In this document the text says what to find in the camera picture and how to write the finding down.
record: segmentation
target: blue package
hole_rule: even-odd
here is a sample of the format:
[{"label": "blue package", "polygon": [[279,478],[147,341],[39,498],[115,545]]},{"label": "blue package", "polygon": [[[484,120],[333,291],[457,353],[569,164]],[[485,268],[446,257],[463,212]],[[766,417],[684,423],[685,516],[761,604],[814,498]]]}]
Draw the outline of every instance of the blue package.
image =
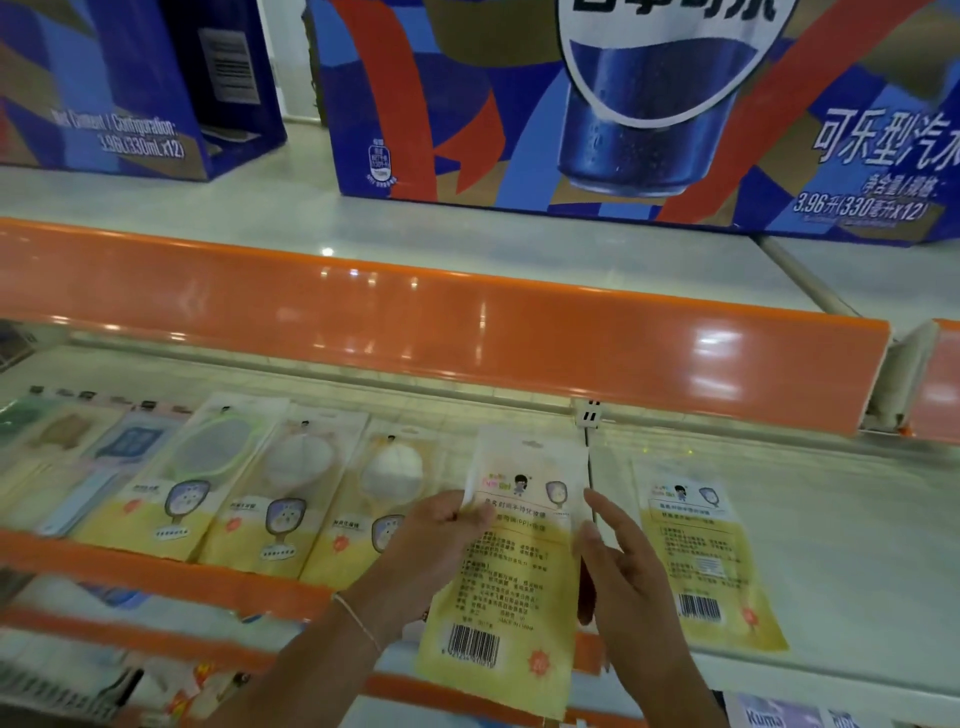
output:
[{"label": "blue package", "polygon": [[0,0],[0,163],[207,181],[286,140],[256,0]]}]

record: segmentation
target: cartoon face illustration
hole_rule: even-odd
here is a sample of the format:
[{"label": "cartoon face illustration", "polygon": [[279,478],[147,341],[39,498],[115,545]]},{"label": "cartoon face illustration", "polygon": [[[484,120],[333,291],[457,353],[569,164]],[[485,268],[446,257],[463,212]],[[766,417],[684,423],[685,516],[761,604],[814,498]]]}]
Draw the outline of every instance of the cartoon face illustration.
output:
[{"label": "cartoon face illustration", "polygon": [[206,494],[210,492],[208,480],[184,480],[170,489],[163,510],[179,525],[184,516],[188,516],[200,507]]},{"label": "cartoon face illustration", "polygon": [[373,522],[371,529],[373,548],[376,549],[377,553],[383,553],[387,544],[394,537],[396,530],[400,528],[401,523],[403,523],[403,517],[396,515],[384,516],[382,519]]},{"label": "cartoon face illustration", "polygon": [[703,500],[705,500],[707,503],[712,505],[714,508],[720,505],[720,497],[717,495],[717,492],[712,488],[701,488],[700,496],[703,498]]},{"label": "cartoon face illustration", "polygon": [[560,480],[551,480],[546,484],[546,496],[558,508],[562,507],[566,503],[566,483]]},{"label": "cartoon face illustration", "polygon": [[276,536],[278,544],[283,543],[288,533],[296,531],[306,513],[306,501],[298,497],[286,497],[275,500],[267,506],[267,533]]},{"label": "cartoon face illustration", "polygon": [[86,417],[73,413],[44,427],[43,431],[30,441],[29,447],[59,445],[60,449],[73,449],[80,444],[81,439],[92,426],[93,422]]}]

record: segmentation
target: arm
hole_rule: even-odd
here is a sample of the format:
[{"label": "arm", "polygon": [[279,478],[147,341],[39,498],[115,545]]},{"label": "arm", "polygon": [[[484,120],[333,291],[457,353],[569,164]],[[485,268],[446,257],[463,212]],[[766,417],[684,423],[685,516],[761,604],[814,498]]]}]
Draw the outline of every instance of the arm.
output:
[{"label": "arm", "polygon": [[597,629],[624,689],[650,728],[727,728],[686,646],[657,553],[620,508],[593,491],[586,491],[585,498],[613,529],[622,549],[605,546],[592,522],[578,534],[596,592]]},{"label": "arm", "polygon": [[341,593],[363,627],[331,602],[280,652],[270,672],[222,705],[207,728],[340,725],[380,656],[378,647],[395,642],[404,624],[422,616],[453,579],[467,546],[490,526],[488,504],[457,513],[463,496],[449,491],[417,503],[383,555]]}]

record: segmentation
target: cardboard box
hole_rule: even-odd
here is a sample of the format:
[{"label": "cardboard box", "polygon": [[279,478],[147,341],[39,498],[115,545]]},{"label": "cardboard box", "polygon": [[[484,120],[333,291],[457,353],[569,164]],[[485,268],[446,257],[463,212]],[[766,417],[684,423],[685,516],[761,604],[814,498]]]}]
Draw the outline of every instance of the cardboard box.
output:
[{"label": "cardboard box", "polygon": [[308,0],[361,197],[960,235],[957,0]]},{"label": "cardboard box", "polygon": [[285,140],[256,0],[0,0],[0,163],[205,181]]}]

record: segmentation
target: barcode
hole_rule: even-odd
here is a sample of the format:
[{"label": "barcode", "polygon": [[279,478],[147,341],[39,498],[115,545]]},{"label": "barcode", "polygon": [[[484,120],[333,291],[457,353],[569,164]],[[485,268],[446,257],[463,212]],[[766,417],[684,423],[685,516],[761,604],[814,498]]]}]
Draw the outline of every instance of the barcode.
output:
[{"label": "barcode", "polygon": [[723,621],[720,603],[708,596],[679,595],[680,616],[706,621]]},{"label": "barcode", "polygon": [[479,629],[463,624],[454,624],[450,631],[450,640],[446,644],[446,654],[458,660],[470,660],[483,667],[496,667],[496,656],[500,651],[500,638]]},{"label": "barcode", "polygon": [[201,28],[200,42],[204,47],[206,70],[213,83],[217,101],[226,104],[259,104],[250,46],[242,31],[220,28]]}]

